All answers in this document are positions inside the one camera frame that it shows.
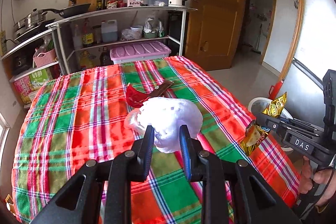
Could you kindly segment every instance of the pink storage box lid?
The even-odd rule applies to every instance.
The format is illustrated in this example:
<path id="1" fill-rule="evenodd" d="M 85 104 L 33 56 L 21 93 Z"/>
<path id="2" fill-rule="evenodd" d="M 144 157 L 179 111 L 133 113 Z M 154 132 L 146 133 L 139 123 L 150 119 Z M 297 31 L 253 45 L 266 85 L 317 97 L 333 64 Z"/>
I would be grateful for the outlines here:
<path id="1" fill-rule="evenodd" d="M 110 50 L 112 61 L 130 59 L 135 57 L 147 57 L 153 55 L 169 54 L 171 50 L 158 41 L 116 45 Z"/>

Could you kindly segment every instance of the power cord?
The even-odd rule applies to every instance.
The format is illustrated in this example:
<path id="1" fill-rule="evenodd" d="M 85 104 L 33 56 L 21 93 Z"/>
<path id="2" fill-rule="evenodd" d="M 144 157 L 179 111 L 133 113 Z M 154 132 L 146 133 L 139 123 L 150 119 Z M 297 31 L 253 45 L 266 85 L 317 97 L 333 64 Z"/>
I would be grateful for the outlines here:
<path id="1" fill-rule="evenodd" d="M 1 1 L 1 16 L 0 16 L 0 20 L 1 20 L 1 31 L 2 31 L 2 4 L 3 4 L 3 0 Z"/>
<path id="2" fill-rule="evenodd" d="M 15 45 L 18 45 L 18 43 L 14 42 L 12 39 L 6 39 L 5 43 L 7 43 L 7 41 L 12 41 Z"/>
<path id="3" fill-rule="evenodd" d="M 15 25 L 15 20 L 14 20 L 14 15 L 13 15 L 13 3 L 12 3 L 12 0 L 10 0 L 10 5 L 12 7 L 12 18 L 13 18 L 13 22 L 14 22 L 14 25 Z"/>

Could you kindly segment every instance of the plastic jug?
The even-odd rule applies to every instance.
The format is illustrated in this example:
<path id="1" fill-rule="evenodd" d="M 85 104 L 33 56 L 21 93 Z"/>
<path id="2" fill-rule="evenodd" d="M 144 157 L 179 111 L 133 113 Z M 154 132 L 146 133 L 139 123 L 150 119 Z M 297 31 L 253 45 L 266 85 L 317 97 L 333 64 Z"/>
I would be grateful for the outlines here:
<path id="1" fill-rule="evenodd" d="M 103 42 L 115 42 L 118 40 L 118 26 L 115 19 L 101 22 L 101 37 Z"/>

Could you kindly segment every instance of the human hand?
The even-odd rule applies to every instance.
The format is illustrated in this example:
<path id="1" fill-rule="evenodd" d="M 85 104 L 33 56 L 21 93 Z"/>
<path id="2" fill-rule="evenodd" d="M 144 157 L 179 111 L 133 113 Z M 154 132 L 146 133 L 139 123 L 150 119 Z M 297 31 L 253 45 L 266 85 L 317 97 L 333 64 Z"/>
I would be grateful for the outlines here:
<path id="1" fill-rule="evenodd" d="M 301 180 L 299 185 L 299 193 L 306 194 L 313 187 L 310 176 L 312 175 L 312 168 L 307 157 L 303 157 L 304 163 L 301 172 Z M 331 176 L 332 169 L 325 169 L 318 171 L 314 174 L 314 181 L 318 184 L 327 184 Z M 329 199 L 332 198 L 336 191 L 336 175 L 333 175 L 328 188 L 325 190 L 324 194 L 320 200 L 316 203 L 317 206 L 325 205 Z"/>

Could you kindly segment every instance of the plaid tablecloth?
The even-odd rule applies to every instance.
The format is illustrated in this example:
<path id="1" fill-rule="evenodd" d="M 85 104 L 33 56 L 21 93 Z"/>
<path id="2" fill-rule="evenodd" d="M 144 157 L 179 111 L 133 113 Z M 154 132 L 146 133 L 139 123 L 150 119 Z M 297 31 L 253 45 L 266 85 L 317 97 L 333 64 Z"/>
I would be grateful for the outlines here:
<path id="1" fill-rule="evenodd" d="M 252 114 L 199 66 L 175 56 L 89 69 L 52 80 L 38 91 L 21 128 L 12 170 L 18 220 L 33 219 L 88 159 L 110 160 L 130 149 L 140 136 L 123 126 L 131 110 L 126 86 L 132 83 L 149 93 L 164 79 L 174 81 L 166 97 L 191 100 L 201 111 L 198 139 L 206 150 L 224 160 L 248 160 L 293 205 L 299 175 L 276 141 L 269 137 L 247 159 L 238 142 Z M 181 166 L 180 152 L 154 149 L 147 181 L 132 184 L 134 224 L 200 221 L 202 185 L 187 182 Z"/>

